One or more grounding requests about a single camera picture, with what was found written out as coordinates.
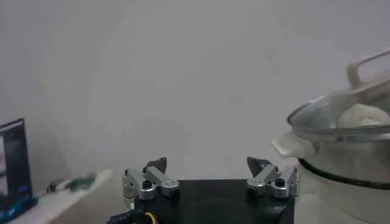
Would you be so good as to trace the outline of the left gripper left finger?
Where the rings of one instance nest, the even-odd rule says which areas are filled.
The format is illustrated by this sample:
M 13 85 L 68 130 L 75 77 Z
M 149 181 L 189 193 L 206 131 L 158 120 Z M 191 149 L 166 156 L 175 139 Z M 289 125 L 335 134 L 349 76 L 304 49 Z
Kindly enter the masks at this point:
M 165 172 L 167 157 L 149 161 L 142 170 L 126 169 L 122 175 L 122 196 L 127 208 L 135 207 L 135 199 L 152 201 L 157 193 L 162 197 L 176 199 L 180 195 L 178 180 L 168 177 Z

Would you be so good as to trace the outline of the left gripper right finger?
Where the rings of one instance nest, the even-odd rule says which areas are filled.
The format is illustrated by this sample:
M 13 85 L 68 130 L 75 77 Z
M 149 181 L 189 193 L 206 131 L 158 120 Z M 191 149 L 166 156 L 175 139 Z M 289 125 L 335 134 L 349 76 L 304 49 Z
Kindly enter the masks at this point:
M 246 181 L 250 197 L 262 197 L 268 192 L 276 199 L 299 197 L 299 174 L 295 166 L 280 170 L 266 159 L 247 157 L 247 165 L 252 178 Z

